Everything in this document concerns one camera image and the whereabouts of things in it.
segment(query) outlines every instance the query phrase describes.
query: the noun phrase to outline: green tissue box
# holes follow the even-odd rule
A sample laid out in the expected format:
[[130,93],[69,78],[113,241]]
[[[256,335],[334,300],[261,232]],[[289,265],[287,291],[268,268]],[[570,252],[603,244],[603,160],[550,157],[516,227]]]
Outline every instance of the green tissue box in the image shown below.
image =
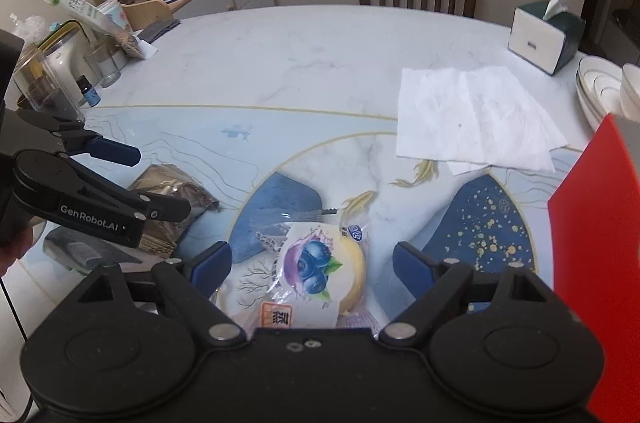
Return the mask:
[[509,36],[509,49],[553,75],[571,60],[584,32],[584,19],[560,12],[544,21],[548,0],[516,8]]

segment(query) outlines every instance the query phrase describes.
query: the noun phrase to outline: human hand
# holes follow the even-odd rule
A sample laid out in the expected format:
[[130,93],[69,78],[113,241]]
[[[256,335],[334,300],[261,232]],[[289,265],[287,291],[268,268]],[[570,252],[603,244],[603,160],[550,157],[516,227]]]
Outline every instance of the human hand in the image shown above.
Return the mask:
[[0,277],[4,276],[17,259],[24,257],[24,254],[27,253],[32,244],[33,230],[30,226],[16,235],[11,243],[0,247]]

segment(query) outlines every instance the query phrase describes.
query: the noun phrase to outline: small blue bottle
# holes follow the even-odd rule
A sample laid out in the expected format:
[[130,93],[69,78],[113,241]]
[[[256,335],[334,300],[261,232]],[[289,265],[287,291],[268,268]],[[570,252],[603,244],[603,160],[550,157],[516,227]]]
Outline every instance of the small blue bottle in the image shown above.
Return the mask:
[[82,96],[84,96],[86,103],[91,107],[100,103],[100,95],[98,95],[94,87],[89,83],[89,80],[87,80],[84,75],[82,75],[76,83],[78,84],[80,92],[82,93]]

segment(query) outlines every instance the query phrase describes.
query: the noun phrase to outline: gray cloth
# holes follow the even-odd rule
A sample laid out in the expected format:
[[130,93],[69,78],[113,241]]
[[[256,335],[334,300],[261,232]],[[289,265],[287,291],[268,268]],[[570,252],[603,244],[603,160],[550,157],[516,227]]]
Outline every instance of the gray cloth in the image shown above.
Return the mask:
[[140,40],[145,40],[152,44],[153,41],[162,37],[167,31],[172,30],[180,24],[180,19],[169,18],[167,20],[161,20],[159,22],[152,22],[138,35]]

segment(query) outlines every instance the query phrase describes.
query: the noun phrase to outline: blueberry picture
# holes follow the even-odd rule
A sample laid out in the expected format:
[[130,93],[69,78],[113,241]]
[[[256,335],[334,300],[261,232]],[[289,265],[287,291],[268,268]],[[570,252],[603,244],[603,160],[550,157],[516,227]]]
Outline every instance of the blueberry picture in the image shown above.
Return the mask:
[[311,277],[318,270],[316,260],[308,251],[306,251],[306,249],[302,250],[300,258],[298,259],[297,267],[300,280],[305,280]]
[[326,288],[326,275],[322,273],[322,270],[316,269],[316,272],[306,279],[302,286],[308,294],[314,295],[321,293]]
[[324,268],[331,260],[329,247],[320,241],[309,241],[305,244],[303,253],[307,251],[316,261],[316,266]]

